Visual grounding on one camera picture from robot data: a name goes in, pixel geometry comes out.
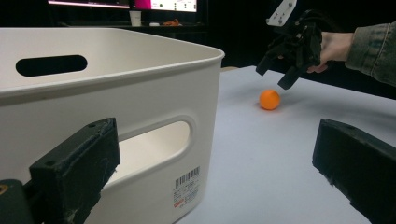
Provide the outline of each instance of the white table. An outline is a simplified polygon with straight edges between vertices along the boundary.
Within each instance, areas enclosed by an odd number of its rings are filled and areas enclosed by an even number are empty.
[[[220,75],[219,104],[205,197],[177,224],[370,223],[312,165],[320,119],[353,125],[396,146],[396,101],[255,67]],[[260,108],[263,90],[281,95]]]

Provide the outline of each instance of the human arm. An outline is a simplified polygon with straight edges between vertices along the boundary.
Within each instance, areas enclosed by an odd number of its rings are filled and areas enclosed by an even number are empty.
[[[327,61],[345,62],[347,68],[396,86],[396,22],[359,27],[355,33],[322,33],[320,65],[307,72],[323,72]]]

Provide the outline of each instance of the orange ball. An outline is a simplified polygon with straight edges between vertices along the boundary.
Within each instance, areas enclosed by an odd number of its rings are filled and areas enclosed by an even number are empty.
[[[277,91],[266,90],[260,94],[260,105],[266,110],[277,108],[280,103],[280,96]]]

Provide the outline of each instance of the denim sleeve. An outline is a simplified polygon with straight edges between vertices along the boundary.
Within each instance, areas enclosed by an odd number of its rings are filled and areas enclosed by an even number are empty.
[[[346,67],[396,86],[396,22],[357,28]]]

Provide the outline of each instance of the human hand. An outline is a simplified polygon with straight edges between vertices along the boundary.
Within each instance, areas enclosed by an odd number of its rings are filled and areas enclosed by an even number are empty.
[[[320,65],[308,67],[306,72],[321,73],[328,68],[328,61],[346,61],[352,40],[353,33],[322,32]]]

